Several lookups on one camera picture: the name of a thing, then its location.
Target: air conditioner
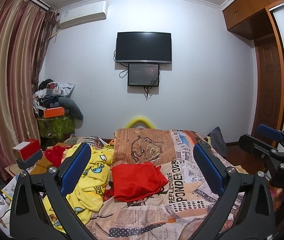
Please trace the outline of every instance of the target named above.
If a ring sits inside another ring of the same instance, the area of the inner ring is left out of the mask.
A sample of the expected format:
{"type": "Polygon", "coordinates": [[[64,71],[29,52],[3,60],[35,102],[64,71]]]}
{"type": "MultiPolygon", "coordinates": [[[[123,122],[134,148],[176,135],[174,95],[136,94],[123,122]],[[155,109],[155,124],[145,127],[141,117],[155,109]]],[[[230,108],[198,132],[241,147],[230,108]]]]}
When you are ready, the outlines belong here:
{"type": "Polygon", "coordinates": [[[82,23],[105,20],[108,4],[106,1],[82,5],[62,12],[60,28],[65,29],[82,23]]]}

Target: black television screen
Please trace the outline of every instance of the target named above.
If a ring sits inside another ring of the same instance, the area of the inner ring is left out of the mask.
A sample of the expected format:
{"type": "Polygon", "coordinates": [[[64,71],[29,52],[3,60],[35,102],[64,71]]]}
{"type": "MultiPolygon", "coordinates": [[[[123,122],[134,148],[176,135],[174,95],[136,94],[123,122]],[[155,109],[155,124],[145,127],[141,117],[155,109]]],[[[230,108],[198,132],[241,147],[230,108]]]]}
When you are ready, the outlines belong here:
{"type": "Polygon", "coordinates": [[[128,86],[158,87],[158,64],[129,64],[128,86]]]}
{"type": "Polygon", "coordinates": [[[115,61],[172,63],[171,34],[154,32],[118,33],[115,61]]]}

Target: door frame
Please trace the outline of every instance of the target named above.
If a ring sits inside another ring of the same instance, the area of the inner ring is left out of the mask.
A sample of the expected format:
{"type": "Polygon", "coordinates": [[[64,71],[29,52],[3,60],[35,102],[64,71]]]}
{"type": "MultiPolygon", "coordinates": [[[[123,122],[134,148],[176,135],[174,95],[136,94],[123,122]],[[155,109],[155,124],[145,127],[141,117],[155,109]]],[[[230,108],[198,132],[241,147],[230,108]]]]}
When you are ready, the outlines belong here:
{"type": "MultiPolygon", "coordinates": [[[[267,39],[269,37],[275,36],[276,43],[277,43],[277,48],[278,48],[278,54],[280,58],[280,68],[281,68],[281,101],[280,101],[280,112],[278,116],[278,121],[276,125],[277,130],[282,130],[283,129],[283,124],[284,124],[284,47],[282,44],[281,36],[279,34],[279,30],[277,28],[275,19],[272,16],[272,13],[270,12],[270,9],[280,5],[281,3],[284,3],[284,0],[278,0],[268,6],[266,6],[266,12],[269,16],[269,20],[272,24],[273,27],[273,32],[270,35],[266,35],[264,37],[258,38],[254,40],[256,41],[261,41],[264,39],[267,39]]],[[[256,60],[257,60],[257,98],[256,98],[256,109],[255,109],[255,117],[254,117],[254,123],[253,123],[253,129],[251,135],[254,135],[254,131],[256,130],[256,125],[257,125],[257,114],[258,114],[258,109],[259,109],[259,102],[260,102],[260,89],[261,89],[261,74],[260,74],[260,61],[259,61],[259,53],[257,50],[257,47],[255,46],[255,51],[256,51],[256,60]]]]}

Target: yellow blanket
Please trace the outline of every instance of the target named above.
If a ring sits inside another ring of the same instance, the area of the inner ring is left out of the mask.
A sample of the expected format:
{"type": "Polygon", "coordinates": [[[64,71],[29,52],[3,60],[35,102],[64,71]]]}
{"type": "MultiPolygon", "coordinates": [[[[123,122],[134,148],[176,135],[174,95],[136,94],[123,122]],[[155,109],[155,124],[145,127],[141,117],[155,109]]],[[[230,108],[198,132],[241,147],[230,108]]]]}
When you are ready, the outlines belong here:
{"type": "MultiPolygon", "coordinates": [[[[66,150],[65,157],[72,156],[79,145],[76,144],[71,149],[66,150]]],[[[84,169],[79,182],[75,186],[74,191],[66,196],[74,212],[84,224],[90,220],[92,212],[99,211],[103,205],[103,195],[106,190],[107,179],[109,178],[114,148],[113,146],[105,145],[101,150],[91,147],[91,151],[90,161],[84,169]]],[[[43,204],[53,226],[64,232],[47,196],[43,199],[43,204]]]]}

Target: yellow foam arch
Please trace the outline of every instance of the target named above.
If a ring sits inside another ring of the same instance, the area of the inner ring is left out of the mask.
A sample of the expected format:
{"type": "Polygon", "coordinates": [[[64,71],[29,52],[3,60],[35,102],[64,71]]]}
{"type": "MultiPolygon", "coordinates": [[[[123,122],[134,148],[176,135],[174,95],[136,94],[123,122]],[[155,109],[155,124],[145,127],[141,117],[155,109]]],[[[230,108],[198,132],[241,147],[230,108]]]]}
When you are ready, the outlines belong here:
{"type": "Polygon", "coordinates": [[[138,122],[144,123],[147,128],[155,129],[154,125],[149,120],[141,116],[132,119],[125,128],[132,128],[132,126],[137,124],[138,122]]]}

